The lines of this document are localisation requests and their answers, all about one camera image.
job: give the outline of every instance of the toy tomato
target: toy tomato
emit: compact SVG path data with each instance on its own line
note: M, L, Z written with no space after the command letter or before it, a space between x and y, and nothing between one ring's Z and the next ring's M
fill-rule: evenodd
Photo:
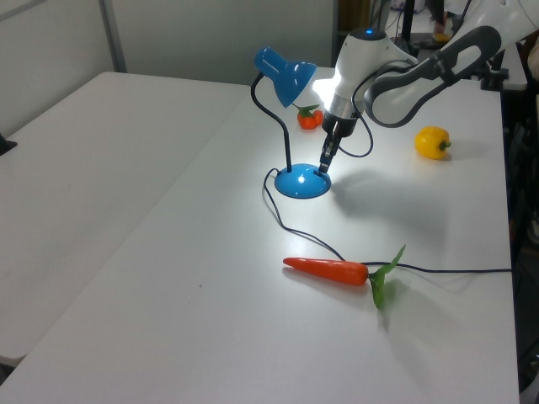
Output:
M297 108L297 121L302 129L312 130L322 124L323 112L316 109L318 105L309 105L308 107L293 105Z

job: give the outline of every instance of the yellow bell pepper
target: yellow bell pepper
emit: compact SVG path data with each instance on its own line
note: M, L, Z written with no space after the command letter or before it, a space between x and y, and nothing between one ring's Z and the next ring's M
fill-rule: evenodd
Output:
M447 130L437 126L426 126L415 136L415 150L421 156L440 160L451 146Z

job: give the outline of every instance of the white table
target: white table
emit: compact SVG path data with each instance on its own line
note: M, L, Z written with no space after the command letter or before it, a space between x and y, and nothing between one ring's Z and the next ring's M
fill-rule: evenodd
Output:
M390 260L407 243L405 263L509 268L499 94L477 85L459 82L403 128L373 125L374 152L338 154L324 196L274 191L286 224L350 260ZM293 162L316 163L322 131L302 132L267 79L259 94L290 126ZM306 92L297 102L314 101ZM450 131L450 161L417 155L425 125ZM342 146L364 150L364 131ZM283 166L280 128L246 97L0 387L0 402L517 403L510 274L397 269L377 311L368 287L283 269L289 256L332 258L269 213L262 179Z
M0 157L0 363L34 347L246 94L105 73L10 138L19 145Z

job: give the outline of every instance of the lamp base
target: lamp base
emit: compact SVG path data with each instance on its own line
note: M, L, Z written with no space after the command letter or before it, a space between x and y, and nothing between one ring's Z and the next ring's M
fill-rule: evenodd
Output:
M275 187L290 198L316 198L328 192L331 179L327 174L318 172L318 167L311 164L294 164L291 173L283 168L275 177Z

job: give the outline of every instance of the toy carrot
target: toy carrot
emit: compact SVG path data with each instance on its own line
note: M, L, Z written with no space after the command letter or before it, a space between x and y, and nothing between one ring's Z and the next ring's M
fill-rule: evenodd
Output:
M404 245L397 256L386 265L382 265L375 273L369 274L368 268L362 263L351 261L336 261L332 259L310 259L310 258L285 258L283 263L308 274L321 278L334 280L344 284L365 284L367 279L371 282L372 298L377 308L382 307L383 286L386 275L391 272L401 259Z
M285 258L283 263L311 275L343 284L365 284L369 269L362 263L333 259Z

